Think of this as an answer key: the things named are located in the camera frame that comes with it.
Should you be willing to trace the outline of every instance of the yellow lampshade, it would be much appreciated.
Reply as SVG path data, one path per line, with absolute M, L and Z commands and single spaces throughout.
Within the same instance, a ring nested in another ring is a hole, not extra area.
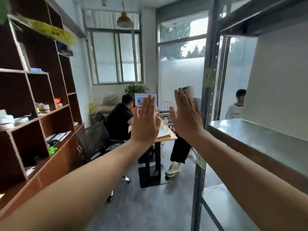
M 124 11 L 121 12 L 121 16 L 118 18 L 116 23 L 118 27 L 121 27 L 121 28 L 131 28 L 132 27 L 132 21 Z

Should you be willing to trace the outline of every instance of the monitor screen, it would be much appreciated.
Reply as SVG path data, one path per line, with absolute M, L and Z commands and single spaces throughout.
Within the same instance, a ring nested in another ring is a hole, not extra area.
M 142 106 L 143 99 L 148 95 L 155 96 L 155 107 L 157 108 L 157 93 L 135 93 L 135 105 Z

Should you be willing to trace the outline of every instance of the black mesh chair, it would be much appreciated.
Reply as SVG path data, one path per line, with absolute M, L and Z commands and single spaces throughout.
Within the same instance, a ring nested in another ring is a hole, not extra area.
M 95 120 L 97 120 L 98 122 L 101 122 L 103 124 L 105 124 L 105 122 L 106 122 L 104 115 L 99 111 L 97 113 L 95 113 L 94 118 L 95 118 Z
M 83 162 L 88 163 L 109 151 L 121 146 L 124 141 L 110 140 L 109 134 L 102 123 L 96 123 L 93 126 L 85 128 L 84 131 L 76 133 L 79 141 L 79 150 L 83 156 Z M 131 183 L 131 179 L 123 176 L 127 183 Z M 113 191 L 108 201 L 113 200 Z

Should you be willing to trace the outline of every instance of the black hair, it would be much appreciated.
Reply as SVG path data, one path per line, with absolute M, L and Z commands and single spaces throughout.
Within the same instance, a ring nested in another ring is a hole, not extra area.
M 239 89 L 239 90 L 237 90 L 237 92 L 236 92 L 236 98 L 237 98 L 237 100 L 239 100 L 240 97 L 241 97 L 241 96 L 244 96 L 244 95 L 246 95 L 246 89 Z
M 184 90 L 187 90 L 187 89 L 190 89 L 190 88 L 191 88 L 191 86 L 186 86 L 186 87 L 183 87 L 182 90 L 184 91 Z
M 126 93 L 122 96 L 122 103 L 125 105 L 129 105 L 133 101 L 134 101 L 134 98 L 132 97 L 131 94 Z

